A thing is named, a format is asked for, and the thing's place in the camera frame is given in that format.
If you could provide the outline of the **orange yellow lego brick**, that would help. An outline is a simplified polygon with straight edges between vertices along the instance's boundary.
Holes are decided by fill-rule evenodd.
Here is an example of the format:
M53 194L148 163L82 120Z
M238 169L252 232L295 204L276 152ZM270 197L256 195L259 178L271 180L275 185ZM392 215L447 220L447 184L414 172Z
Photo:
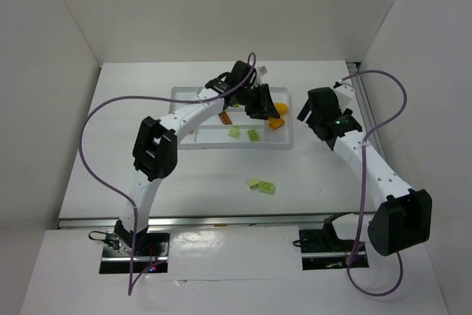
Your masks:
M285 103L275 103L274 105L280 116L285 116L288 113L288 106Z

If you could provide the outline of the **orange lego piece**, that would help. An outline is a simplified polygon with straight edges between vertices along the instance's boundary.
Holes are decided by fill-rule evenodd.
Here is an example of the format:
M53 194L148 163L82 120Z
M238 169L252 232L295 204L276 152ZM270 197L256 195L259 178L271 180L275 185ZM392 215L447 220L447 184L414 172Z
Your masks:
M280 118L269 117L267 126L271 130L275 131L275 130L281 128L282 126L284 126L284 124L285 124L285 120L282 117L280 117Z

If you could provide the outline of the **pale green small brick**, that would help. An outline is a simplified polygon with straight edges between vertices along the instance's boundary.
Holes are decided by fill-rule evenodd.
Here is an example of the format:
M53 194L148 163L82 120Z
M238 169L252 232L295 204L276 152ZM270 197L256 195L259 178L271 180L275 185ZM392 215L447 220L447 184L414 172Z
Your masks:
M259 142L260 141L260 135L258 134L257 130L249 129L249 130L247 130L247 134L248 134L250 142Z

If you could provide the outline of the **brown lego plate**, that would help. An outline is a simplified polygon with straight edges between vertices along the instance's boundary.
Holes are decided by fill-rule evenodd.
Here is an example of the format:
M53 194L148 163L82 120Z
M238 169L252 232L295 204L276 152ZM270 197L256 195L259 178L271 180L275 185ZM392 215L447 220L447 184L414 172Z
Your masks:
M219 113L219 118L223 125L232 125L232 121L226 112Z

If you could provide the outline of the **pale green small lego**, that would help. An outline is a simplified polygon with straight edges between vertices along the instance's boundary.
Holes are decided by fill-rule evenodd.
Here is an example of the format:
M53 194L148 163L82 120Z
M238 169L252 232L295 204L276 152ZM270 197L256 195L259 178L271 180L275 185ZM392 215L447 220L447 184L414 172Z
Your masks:
M236 127L231 127L229 129L229 137L237 139L240 136L240 129Z

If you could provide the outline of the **pale green lego pair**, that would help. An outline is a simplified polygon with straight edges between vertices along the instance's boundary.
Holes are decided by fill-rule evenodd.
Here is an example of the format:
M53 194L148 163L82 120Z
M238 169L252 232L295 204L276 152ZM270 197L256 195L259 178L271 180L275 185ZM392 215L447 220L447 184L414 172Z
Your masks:
M259 179L250 179L248 181L250 190L258 190L260 193L273 194L275 191L274 183L261 181Z

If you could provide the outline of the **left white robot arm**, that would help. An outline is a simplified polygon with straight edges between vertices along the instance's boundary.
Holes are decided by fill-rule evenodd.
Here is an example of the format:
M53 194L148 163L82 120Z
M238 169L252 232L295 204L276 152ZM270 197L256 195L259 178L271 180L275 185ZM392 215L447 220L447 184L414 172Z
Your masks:
M135 175L124 213L114 233L130 250L137 251L146 243L150 208L159 185L176 168L178 145L201 123L234 105L244 107L254 120L279 118L268 84L261 77L265 67L254 68L241 60L230 72L210 80L182 106L157 120L142 120L133 147Z

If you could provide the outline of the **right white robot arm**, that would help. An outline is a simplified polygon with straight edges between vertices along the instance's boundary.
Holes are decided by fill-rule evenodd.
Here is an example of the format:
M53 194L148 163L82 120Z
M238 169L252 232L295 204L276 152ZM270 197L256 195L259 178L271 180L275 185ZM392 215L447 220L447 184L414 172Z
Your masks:
M367 227L374 250L388 256L430 238L432 198L415 190L370 144L350 109L342 109L353 92L323 87L308 91L297 116L353 170L361 180L361 201L370 197L376 211Z

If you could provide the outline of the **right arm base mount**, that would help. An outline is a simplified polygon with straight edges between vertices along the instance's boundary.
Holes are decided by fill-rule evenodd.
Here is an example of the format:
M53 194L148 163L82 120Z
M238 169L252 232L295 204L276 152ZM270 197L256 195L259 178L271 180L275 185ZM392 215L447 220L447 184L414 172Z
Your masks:
M331 215L323 220L321 229L301 229L292 245L301 252L302 270L346 269L354 246L354 237L340 238L334 222L347 213Z

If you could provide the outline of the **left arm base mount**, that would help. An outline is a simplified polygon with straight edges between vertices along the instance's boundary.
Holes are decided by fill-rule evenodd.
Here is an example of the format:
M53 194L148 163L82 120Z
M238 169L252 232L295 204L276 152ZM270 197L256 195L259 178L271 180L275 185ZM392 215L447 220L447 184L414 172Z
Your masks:
M112 232L91 231L88 239L103 245L100 274L127 274L131 259L131 249ZM133 256L133 272L163 274L168 270L169 232L151 232L145 242L137 246Z

